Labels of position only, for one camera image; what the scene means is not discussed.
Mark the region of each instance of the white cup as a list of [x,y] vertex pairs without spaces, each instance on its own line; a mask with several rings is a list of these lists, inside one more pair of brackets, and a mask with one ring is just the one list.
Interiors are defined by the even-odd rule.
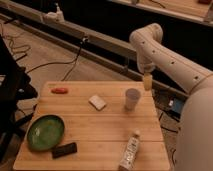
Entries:
[[126,109],[133,110],[141,97],[140,91],[135,88],[130,88],[126,90],[125,95],[126,95],[126,102],[125,102]]

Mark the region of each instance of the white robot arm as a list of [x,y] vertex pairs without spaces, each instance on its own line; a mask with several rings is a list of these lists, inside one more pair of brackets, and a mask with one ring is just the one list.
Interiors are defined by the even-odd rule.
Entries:
[[130,43],[140,72],[155,65],[190,96],[181,114],[175,171],[213,170],[213,73],[160,44],[163,31],[154,23],[135,30]]

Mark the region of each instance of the white object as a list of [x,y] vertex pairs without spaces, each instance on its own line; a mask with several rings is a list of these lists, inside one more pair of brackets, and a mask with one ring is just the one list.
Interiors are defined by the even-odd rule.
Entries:
[[120,171],[130,171],[132,169],[136,154],[140,146],[139,136],[139,131],[136,131],[129,139],[126,150],[124,152],[124,156],[119,163]]
[[181,114],[174,170],[212,171],[213,73],[162,46],[162,36],[160,25],[151,24],[132,32],[130,42],[141,72],[155,64],[190,95]]
[[59,22],[64,22],[64,13],[63,13],[63,11],[61,11],[58,3],[55,3],[55,5],[56,5],[56,9],[57,9],[56,14],[57,14],[58,21]]
[[94,95],[89,99],[89,102],[97,109],[102,110],[106,106],[106,102],[99,97],[98,95]]
[[130,88],[126,90],[125,96],[125,108],[128,110],[133,110],[141,97],[141,93],[135,88]]
[[46,18],[52,19],[52,20],[57,20],[58,15],[55,12],[48,12],[46,15]]

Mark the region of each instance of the green plate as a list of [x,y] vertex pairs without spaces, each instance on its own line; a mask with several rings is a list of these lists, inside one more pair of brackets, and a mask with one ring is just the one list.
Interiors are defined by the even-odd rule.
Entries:
[[49,150],[61,141],[63,133],[64,122],[60,117],[42,116],[29,128],[27,133],[29,148],[36,151]]

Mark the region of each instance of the electrical outlet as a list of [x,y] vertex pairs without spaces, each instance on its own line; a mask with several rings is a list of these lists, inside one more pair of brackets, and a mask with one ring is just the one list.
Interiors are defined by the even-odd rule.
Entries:
[[90,35],[87,34],[87,33],[85,33],[85,34],[84,34],[84,37],[82,38],[82,41],[83,41],[84,43],[90,42]]

